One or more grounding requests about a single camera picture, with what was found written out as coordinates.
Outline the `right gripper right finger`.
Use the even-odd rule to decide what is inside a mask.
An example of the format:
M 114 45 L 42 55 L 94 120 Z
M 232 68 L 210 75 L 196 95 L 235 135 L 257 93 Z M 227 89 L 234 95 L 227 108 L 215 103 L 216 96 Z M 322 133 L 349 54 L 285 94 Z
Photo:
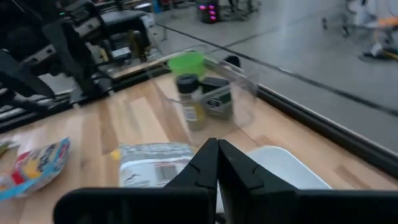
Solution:
M 297 188 L 220 139 L 218 181 L 229 224 L 291 224 Z

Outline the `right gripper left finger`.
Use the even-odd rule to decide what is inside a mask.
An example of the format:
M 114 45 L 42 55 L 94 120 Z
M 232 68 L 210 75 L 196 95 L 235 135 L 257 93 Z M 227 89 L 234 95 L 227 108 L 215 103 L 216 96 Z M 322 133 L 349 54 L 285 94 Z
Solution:
M 204 187 L 217 189 L 218 140 L 209 138 L 185 168 L 166 187 Z

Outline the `yellow ramen packet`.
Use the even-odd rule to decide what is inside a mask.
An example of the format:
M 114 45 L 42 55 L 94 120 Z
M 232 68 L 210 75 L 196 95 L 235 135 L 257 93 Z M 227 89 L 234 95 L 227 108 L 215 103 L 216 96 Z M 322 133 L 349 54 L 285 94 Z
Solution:
M 119 186 L 164 187 L 195 155 L 191 146 L 180 142 L 121 144 L 111 152 L 119 161 Z

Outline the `black-lidded spice bottle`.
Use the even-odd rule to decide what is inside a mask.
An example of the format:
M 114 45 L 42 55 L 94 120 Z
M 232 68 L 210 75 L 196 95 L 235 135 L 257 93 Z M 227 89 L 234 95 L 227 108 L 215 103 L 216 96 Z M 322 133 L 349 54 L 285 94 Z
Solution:
M 206 116 L 201 104 L 202 90 L 196 74 L 183 74 L 175 79 L 182 112 L 191 131 L 205 127 Z

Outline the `blue beef ramen packet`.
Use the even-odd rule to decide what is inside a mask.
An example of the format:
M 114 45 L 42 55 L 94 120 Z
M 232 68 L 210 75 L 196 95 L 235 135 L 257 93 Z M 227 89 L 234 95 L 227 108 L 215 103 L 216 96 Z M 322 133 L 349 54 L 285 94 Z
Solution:
M 65 138 L 17 156 L 12 172 L 0 176 L 0 201 L 26 197 L 53 181 L 66 164 L 70 144 Z

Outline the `white plastic tray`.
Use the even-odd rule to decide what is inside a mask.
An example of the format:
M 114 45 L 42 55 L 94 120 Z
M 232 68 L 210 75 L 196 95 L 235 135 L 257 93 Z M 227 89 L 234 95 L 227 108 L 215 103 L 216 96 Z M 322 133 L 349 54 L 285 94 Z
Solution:
M 277 146 L 263 146 L 246 154 L 265 169 L 298 189 L 331 189 L 322 178 L 286 149 Z

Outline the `dark green spice tin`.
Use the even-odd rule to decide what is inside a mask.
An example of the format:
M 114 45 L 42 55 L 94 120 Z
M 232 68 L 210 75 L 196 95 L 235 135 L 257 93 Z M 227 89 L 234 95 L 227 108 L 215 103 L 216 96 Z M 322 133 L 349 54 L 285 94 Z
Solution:
M 229 121 L 233 116 L 233 99 L 227 79 L 206 77 L 201 82 L 202 105 L 206 114 L 214 119 Z

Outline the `clear plastic bin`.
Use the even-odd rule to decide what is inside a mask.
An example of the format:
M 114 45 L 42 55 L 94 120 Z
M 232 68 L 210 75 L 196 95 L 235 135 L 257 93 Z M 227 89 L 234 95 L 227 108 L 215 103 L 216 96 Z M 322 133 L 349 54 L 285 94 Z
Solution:
M 205 127 L 198 131 L 189 130 L 178 97 L 176 77 L 167 66 L 168 60 L 184 52 L 199 52 L 205 57 L 205 75 L 199 79 L 200 85 L 206 77 L 224 78 L 229 81 L 233 99 L 233 116 L 229 121 L 209 117 L 202 105 L 206 116 Z M 243 135 L 243 128 L 254 121 L 257 68 L 243 70 L 241 61 L 235 55 L 211 52 L 206 45 L 194 45 L 154 60 L 145 72 L 157 93 L 161 105 L 161 120 L 164 122 L 164 128 L 171 141 L 186 142 L 196 147 L 208 138 L 239 142 Z

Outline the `green plastic bowl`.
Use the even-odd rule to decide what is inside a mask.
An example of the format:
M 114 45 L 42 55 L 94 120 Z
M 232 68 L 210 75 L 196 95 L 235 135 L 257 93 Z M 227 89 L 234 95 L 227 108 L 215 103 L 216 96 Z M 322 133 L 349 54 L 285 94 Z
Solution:
M 205 75 L 205 57 L 199 52 L 184 52 L 167 62 L 167 66 L 175 77 L 184 74 L 194 74 L 199 79 Z

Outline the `computer tower with coloured lights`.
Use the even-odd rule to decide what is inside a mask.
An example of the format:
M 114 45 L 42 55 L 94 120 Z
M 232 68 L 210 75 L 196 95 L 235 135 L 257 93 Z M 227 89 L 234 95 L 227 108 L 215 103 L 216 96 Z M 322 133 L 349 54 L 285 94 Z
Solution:
M 196 0 L 197 15 L 205 24 L 213 24 L 218 21 L 218 0 Z

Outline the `person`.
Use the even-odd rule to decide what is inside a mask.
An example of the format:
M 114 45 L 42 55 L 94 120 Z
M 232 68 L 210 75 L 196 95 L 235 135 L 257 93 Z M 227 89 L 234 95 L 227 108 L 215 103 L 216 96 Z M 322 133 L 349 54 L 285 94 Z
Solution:
M 359 9 L 356 13 L 356 25 L 364 29 L 374 31 L 374 45 L 368 52 L 363 53 L 363 57 L 373 59 L 388 59 L 398 62 L 398 47 L 388 47 L 389 43 L 382 44 L 379 33 L 384 32 L 390 38 L 390 31 L 398 30 L 398 13 L 394 14 L 389 5 L 390 0 L 359 0 Z M 377 7 L 378 3 L 384 3 L 389 15 L 377 17 L 376 11 L 372 14 L 368 12 L 368 5 L 373 4 Z

